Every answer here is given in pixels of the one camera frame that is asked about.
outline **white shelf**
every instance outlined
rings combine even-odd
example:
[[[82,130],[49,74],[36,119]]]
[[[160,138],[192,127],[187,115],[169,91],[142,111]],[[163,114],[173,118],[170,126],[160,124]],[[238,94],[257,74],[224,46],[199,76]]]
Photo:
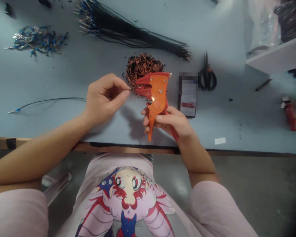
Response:
[[[295,69],[296,38],[248,59],[247,65],[269,75]]]

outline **cartoon eye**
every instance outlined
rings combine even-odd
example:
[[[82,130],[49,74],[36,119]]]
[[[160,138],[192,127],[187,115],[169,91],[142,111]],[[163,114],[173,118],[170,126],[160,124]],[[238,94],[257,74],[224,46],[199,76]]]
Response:
[[[115,179],[116,184],[119,188],[124,189],[125,188],[125,184],[124,184],[124,178],[123,177],[117,177]]]
[[[139,176],[137,176],[137,175],[134,176],[132,183],[133,183],[134,191],[137,191],[141,186],[141,178]]]

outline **right hand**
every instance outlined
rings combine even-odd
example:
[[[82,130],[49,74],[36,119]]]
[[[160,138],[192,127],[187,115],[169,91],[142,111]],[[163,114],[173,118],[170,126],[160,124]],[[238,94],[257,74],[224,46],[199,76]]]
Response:
[[[168,115],[157,115],[155,120],[155,127],[159,127],[165,130],[170,136],[172,136],[172,132],[169,125],[172,125],[177,131],[179,138],[189,137],[194,133],[193,128],[188,122],[187,118],[184,114],[178,111],[176,108],[169,106],[167,108]],[[149,127],[149,109],[146,107],[142,112],[144,115],[143,125],[145,127],[145,133],[148,133],[150,130]]]

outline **plastic bag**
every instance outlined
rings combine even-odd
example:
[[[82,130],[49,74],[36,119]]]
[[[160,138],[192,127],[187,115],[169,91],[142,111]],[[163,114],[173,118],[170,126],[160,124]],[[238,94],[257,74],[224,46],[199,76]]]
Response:
[[[248,0],[249,14],[254,22],[250,53],[267,50],[281,42],[281,28],[274,7],[281,0]]]
[[[274,8],[279,17],[282,41],[287,42],[296,38],[296,1],[289,1]]]

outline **red tool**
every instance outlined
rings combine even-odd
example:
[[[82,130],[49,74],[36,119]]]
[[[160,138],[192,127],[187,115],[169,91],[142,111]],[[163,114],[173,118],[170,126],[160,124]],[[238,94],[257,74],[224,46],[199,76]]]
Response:
[[[151,142],[152,130],[156,116],[169,114],[167,112],[167,85],[168,80],[171,78],[172,73],[168,72],[154,72],[149,73],[145,77],[136,81],[136,84],[151,85],[149,88],[140,87],[135,89],[135,93],[143,95],[148,98],[152,103],[146,103],[149,109],[149,127],[148,141]],[[177,141],[179,139],[178,133],[173,126],[170,125],[173,138]]]
[[[296,131],[296,113],[295,106],[293,103],[287,104],[284,108],[291,131]]]

